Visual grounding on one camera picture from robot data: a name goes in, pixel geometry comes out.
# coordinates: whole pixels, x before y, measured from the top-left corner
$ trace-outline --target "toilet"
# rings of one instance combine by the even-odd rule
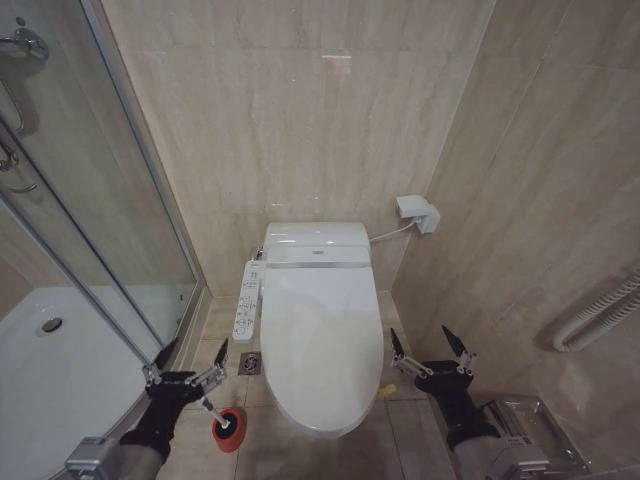
[[[383,342],[360,223],[271,223],[263,243],[260,346],[282,413],[336,438],[373,406]]]

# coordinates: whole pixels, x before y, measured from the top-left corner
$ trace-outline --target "water supply hose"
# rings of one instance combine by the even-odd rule
[[[596,317],[610,308],[604,317]],[[553,348],[559,352],[578,352],[603,336],[640,308],[640,270],[605,293],[587,308],[571,317],[554,334]]]

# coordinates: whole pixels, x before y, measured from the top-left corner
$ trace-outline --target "glass shower door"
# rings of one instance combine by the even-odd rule
[[[19,180],[0,178],[2,192]],[[65,224],[46,188],[39,184],[30,193],[26,210],[57,224],[58,240],[68,243],[66,254],[73,256],[69,260],[96,282],[108,282],[81,239],[69,231],[63,237],[71,225]],[[0,478],[35,480],[59,471],[83,437],[107,432],[137,401],[145,384],[142,362],[153,358],[159,345],[136,313],[127,310],[126,299],[115,298],[119,321],[132,343],[123,342],[100,308],[23,229],[3,195]]]
[[[0,111],[13,138],[166,345],[176,335],[196,278],[81,3],[0,0],[0,7],[5,36],[26,28],[42,40],[37,55],[0,58]],[[20,195],[28,203],[34,194]],[[64,249],[64,241],[54,248]],[[106,305],[118,293],[90,276],[86,281]]]

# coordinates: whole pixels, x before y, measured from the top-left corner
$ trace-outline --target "tile grout line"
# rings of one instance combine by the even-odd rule
[[[400,448],[398,447],[398,440],[396,439],[396,431],[393,428],[393,422],[391,421],[391,414],[389,413],[389,404],[387,400],[383,400],[384,402],[384,410],[387,413],[387,420],[389,420],[389,426],[391,427],[391,436],[393,437],[393,444],[396,447],[396,457],[398,458],[398,464],[400,465],[400,474],[402,475],[402,479],[406,480],[407,477],[404,474],[404,468],[402,466],[402,458],[400,457]]]

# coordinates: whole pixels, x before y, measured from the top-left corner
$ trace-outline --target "floor drain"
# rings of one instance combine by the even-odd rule
[[[61,326],[62,326],[62,319],[60,317],[55,317],[55,318],[50,318],[49,320],[44,322],[42,324],[42,327],[40,327],[40,330],[42,330],[43,333],[53,333],[57,329],[59,329]]]
[[[262,372],[262,356],[260,352],[246,352],[240,354],[238,375],[260,375]]]

